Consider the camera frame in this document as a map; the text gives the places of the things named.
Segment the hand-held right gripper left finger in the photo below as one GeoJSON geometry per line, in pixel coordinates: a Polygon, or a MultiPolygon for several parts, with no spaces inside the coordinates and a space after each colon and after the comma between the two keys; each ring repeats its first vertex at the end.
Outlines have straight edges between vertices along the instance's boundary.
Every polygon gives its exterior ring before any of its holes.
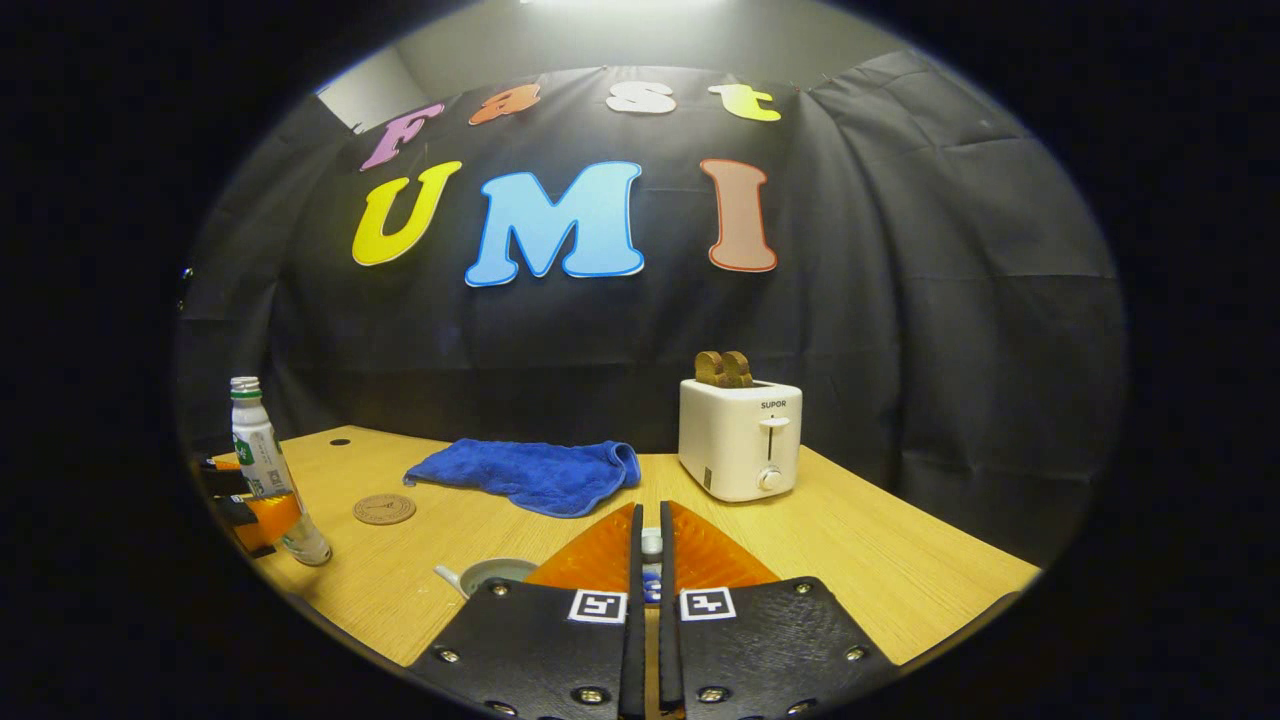
{"type": "Polygon", "coordinates": [[[483,579],[408,674],[493,720],[643,720],[641,530],[626,503],[527,578],[483,579]]]}

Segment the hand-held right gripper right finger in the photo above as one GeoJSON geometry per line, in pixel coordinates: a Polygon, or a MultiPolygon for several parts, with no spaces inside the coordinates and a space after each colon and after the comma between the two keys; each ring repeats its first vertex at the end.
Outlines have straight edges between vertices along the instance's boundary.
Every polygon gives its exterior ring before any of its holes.
{"type": "Polygon", "coordinates": [[[901,669],[815,577],[781,578],[691,509],[660,505],[660,707],[678,720],[812,720],[901,669]]]}

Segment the white plastic water bottle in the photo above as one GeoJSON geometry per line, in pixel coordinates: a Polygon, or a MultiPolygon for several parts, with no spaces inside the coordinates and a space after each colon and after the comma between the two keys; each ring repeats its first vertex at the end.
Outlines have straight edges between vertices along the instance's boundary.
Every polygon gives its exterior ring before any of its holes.
{"type": "Polygon", "coordinates": [[[230,378],[230,432],[239,471],[250,487],[248,505],[264,538],[282,543],[311,568],[332,560],[332,547],[316,528],[300,493],[262,401],[259,378],[230,378]]]}

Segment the round cork coaster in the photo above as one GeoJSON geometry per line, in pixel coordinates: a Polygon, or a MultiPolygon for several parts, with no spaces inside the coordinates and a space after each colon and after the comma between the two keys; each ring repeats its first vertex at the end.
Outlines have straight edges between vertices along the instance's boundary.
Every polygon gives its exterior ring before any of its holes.
{"type": "Polygon", "coordinates": [[[380,493],[356,501],[352,515],[369,525],[389,527],[412,518],[416,510],[415,501],[406,495],[380,493]]]}

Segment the white blue-patterned teacup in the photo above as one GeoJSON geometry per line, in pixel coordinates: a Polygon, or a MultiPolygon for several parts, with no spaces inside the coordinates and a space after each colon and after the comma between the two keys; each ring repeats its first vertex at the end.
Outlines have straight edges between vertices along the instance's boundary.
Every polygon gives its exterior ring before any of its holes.
{"type": "Polygon", "coordinates": [[[492,579],[524,582],[538,568],[536,562],[525,559],[498,557],[481,560],[462,571],[454,571],[444,564],[438,564],[433,571],[465,600],[468,600],[485,582],[492,579]]]}

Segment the blue towel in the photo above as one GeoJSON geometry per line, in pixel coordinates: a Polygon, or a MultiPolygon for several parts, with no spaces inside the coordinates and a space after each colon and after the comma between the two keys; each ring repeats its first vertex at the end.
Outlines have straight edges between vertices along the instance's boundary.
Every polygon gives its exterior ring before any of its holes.
{"type": "Polygon", "coordinates": [[[458,439],[411,466],[402,483],[480,489],[530,512],[575,519],[620,489],[634,488],[641,477],[637,454],[622,442],[562,446],[458,439]]]}

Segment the white toaster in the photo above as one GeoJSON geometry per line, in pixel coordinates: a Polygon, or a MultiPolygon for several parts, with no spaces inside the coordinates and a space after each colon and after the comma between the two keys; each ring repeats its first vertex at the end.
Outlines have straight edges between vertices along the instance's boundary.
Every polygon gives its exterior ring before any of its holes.
{"type": "Polygon", "coordinates": [[[803,391],[758,380],[717,388],[695,379],[678,388],[678,460],[712,497],[744,503],[797,483],[803,391]]]}

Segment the black backdrop cloth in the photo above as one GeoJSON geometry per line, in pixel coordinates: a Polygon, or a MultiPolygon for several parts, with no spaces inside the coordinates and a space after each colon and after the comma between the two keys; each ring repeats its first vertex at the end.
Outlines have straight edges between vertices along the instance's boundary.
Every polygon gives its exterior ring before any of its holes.
{"type": "Polygon", "coordinates": [[[230,446],[259,375],[288,438],[677,445],[678,383],[737,350],[803,443],[1043,566],[1114,446],[1125,313],[1046,146],[931,67],[764,85],[594,67],[352,135],[292,111],[218,200],[175,331],[175,414],[230,446]]]}

